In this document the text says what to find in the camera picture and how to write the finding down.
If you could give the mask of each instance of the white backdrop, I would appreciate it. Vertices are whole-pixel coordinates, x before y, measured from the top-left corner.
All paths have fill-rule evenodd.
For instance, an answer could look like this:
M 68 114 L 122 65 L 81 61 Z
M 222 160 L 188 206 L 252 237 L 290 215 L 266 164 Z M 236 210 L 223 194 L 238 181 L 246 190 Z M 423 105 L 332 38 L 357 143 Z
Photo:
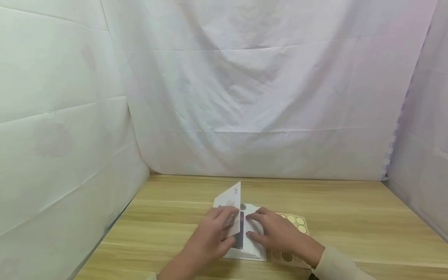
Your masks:
M 435 0 L 105 0 L 143 159 L 378 180 Z
M 390 187 L 448 241 L 448 1 L 439 1 L 404 107 Z
M 0 279 L 65 280 L 146 180 L 100 0 L 0 0 Z

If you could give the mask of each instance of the photo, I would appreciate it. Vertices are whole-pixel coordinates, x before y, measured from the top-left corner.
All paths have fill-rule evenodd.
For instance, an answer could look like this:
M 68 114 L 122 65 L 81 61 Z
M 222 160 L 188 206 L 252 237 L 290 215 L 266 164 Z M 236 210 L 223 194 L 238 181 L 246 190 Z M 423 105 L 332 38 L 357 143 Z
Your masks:
M 244 212 L 240 212 L 240 232 L 235 234 L 235 244 L 232 248 L 243 249 L 243 237 L 244 237 Z

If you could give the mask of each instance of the wood grain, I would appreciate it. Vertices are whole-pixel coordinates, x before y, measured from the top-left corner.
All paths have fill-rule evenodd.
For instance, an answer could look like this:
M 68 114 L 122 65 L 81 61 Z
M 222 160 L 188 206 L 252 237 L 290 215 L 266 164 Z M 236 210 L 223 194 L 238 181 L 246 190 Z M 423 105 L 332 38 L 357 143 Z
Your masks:
M 75 280 L 145 280 L 196 228 L 213 198 L 241 180 L 241 201 L 306 218 L 310 234 L 378 280 L 448 279 L 448 245 L 374 181 L 154 175 Z M 196 279 L 307 279 L 308 270 L 222 259 Z

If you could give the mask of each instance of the beige sleeve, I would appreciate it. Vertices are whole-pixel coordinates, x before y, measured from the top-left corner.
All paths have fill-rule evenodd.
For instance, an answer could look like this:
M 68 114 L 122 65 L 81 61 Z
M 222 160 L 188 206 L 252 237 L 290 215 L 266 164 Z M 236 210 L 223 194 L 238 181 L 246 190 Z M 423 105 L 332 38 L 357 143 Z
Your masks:
M 313 273 L 320 280 L 375 280 L 359 269 L 354 261 L 332 247 L 325 247 Z
M 157 280 L 157 275 L 155 273 L 152 273 L 146 280 Z

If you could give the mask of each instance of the right hand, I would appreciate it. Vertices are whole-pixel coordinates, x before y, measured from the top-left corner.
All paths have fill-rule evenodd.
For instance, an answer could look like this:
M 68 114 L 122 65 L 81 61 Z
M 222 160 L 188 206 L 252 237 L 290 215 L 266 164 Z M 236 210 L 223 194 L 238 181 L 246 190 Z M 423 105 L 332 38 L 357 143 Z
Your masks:
M 309 235 L 301 233 L 288 219 L 264 207 L 246 218 L 259 222 L 264 229 L 264 235 L 247 232 L 250 239 L 267 249 L 292 253 L 311 267 L 317 267 L 325 247 Z

